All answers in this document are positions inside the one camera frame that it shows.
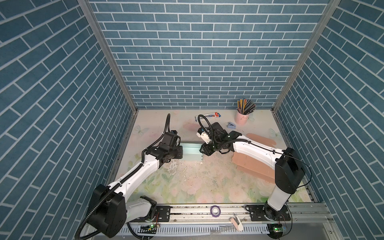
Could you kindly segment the light blue paper box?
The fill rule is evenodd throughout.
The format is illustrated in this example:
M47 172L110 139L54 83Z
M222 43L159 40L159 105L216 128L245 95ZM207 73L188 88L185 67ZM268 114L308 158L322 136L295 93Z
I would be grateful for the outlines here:
M182 161L201 162L203 154L200 152L202 144L200 143L181 143L183 147Z

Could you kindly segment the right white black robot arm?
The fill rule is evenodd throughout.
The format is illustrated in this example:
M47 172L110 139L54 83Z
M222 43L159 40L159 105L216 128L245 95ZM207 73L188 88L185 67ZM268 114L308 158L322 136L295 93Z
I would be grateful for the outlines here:
M269 220L281 215L285 203L299 188L306 173L295 150L269 147L236 131L227 133L219 123L210 124L207 128L201 126L197 136L204 141L200 152L206 156L215 152L234 152L256 163L258 173L264 175L273 172L275 187L264 205L264 214Z

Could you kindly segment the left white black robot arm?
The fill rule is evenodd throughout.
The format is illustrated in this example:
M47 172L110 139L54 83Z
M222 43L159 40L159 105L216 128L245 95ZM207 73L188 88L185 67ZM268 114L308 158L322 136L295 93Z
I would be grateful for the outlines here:
M166 132L158 146L142 152L142 160L118 180L109 185L98 185L92 193L84 220L75 239L86 240L99 233L112 238L133 220L150 221L155 217L157 202L141 196L129 201L133 192L163 164L182 159L183 147L177 131Z

